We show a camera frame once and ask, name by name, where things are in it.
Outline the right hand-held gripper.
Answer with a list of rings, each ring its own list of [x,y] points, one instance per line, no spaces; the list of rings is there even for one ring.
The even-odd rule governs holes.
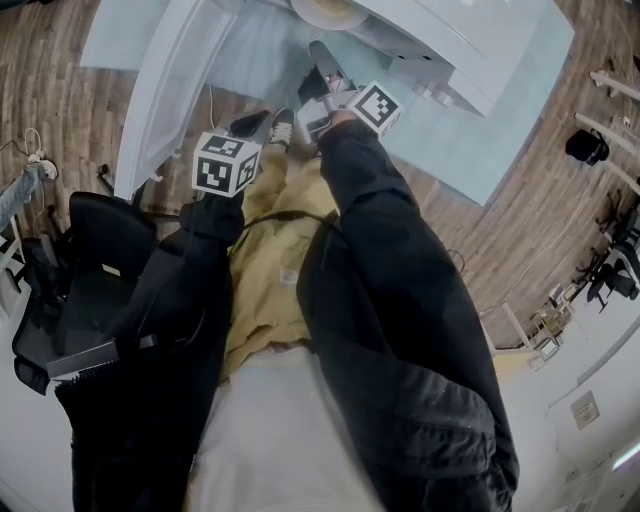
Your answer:
[[[398,120],[402,106],[377,81],[357,86],[320,40],[309,44],[314,66],[298,88],[298,127],[304,138],[319,138],[338,112],[359,118],[378,137]]]

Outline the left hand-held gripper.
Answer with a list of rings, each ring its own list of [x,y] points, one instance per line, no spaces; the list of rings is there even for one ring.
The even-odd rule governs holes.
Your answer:
[[[251,141],[204,132],[193,155],[194,190],[232,198],[258,174],[262,146]]]

